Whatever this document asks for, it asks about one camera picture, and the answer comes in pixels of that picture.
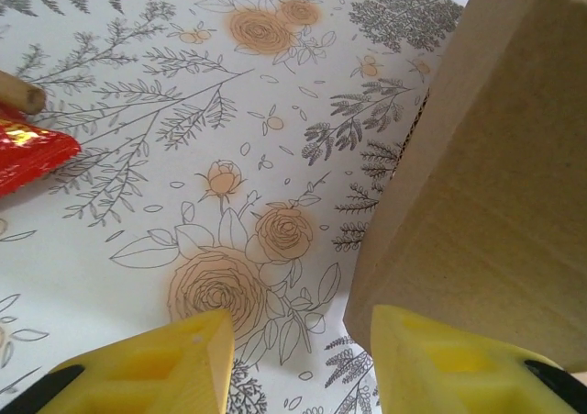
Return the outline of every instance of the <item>cardboard box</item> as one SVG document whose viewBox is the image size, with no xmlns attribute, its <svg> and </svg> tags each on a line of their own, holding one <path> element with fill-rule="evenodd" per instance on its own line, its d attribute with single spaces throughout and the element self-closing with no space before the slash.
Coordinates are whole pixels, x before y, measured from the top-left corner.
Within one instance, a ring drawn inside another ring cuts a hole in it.
<svg viewBox="0 0 587 414">
<path fill-rule="evenodd" d="M 393 304 L 587 365 L 587 5 L 470 0 L 360 248 L 345 323 Z"/>
</svg>

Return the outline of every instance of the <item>red foil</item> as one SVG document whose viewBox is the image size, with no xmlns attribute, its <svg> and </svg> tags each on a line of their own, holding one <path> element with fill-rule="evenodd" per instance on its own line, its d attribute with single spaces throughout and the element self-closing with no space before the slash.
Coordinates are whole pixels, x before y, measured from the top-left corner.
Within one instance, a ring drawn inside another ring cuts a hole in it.
<svg viewBox="0 0 587 414">
<path fill-rule="evenodd" d="M 0 196 L 48 173 L 80 151 L 73 137 L 25 122 L 18 111 L 0 105 Z"/>
</svg>

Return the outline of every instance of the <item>wooden stick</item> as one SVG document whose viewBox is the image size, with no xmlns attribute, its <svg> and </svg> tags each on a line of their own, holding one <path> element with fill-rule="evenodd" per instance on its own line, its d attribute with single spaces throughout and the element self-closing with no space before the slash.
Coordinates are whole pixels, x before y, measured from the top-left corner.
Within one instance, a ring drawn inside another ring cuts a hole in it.
<svg viewBox="0 0 587 414">
<path fill-rule="evenodd" d="M 15 76 L 0 72 L 0 102 L 27 114 L 38 114 L 45 107 L 45 92 L 21 81 Z"/>
</svg>

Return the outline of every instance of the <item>floral patterned paper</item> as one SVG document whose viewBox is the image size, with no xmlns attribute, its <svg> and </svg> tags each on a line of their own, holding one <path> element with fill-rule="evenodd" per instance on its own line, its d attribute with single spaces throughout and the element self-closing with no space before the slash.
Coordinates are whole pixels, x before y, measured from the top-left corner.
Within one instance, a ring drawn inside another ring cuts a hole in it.
<svg viewBox="0 0 587 414">
<path fill-rule="evenodd" d="M 0 199 L 0 407 L 229 308 L 229 413 L 381 412 L 356 250 L 467 0 L 0 0 L 0 69 L 83 151 Z"/>
</svg>

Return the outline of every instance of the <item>white paper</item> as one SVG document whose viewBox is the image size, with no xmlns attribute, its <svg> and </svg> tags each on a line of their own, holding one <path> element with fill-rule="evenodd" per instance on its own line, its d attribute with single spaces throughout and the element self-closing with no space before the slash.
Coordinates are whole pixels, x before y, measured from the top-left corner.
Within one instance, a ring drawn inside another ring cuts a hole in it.
<svg viewBox="0 0 587 414">
<path fill-rule="evenodd" d="M 0 69 L 83 145 L 0 199 L 0 407 L 75 354 L 228 306 L 255 379 L 229 412 L 380 412 L 341 317 L 465 2 L 0 0 Z"/>
</svg>

